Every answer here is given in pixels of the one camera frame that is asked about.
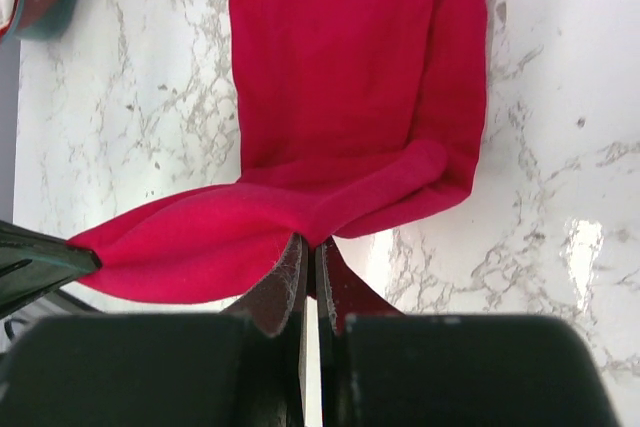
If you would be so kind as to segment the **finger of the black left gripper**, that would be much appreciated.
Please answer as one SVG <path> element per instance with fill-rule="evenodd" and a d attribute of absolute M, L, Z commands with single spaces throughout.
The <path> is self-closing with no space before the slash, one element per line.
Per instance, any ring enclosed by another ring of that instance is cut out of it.
<path fill-rule="evenodd" d="M 1 318 L 102 266 L 91 249 L 1 222 Z"/>

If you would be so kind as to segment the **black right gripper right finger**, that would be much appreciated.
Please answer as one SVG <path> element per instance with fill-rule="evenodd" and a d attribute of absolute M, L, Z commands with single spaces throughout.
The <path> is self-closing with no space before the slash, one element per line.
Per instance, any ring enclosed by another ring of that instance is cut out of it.
<path fill-rule="evenodd" d="M 327 426 L 615 426 L 588 347 L 564 320 L 408 315 L 346 264 L 314 253 Z"/>

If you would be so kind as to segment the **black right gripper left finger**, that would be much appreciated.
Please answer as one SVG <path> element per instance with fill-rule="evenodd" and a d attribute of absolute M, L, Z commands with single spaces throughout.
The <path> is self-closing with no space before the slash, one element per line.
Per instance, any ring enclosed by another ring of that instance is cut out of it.
<path fill-rule="evenodd" d="M 5 426 L 300 426 L 306 243 L 218 313 L 48 317 L 1 363 Z"/>

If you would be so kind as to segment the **bright red t-shirt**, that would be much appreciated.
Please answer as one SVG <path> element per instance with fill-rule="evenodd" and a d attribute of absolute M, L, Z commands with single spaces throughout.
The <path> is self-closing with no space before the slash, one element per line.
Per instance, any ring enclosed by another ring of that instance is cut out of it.
<path fill-rule="evenodd" d="M 316 247 L 471 193 L 487 110 L 487 0 L 229 0 L 241 174 L 72 239 L 83 284 L 148 303 L 237 296 L 293 235 Z"/>

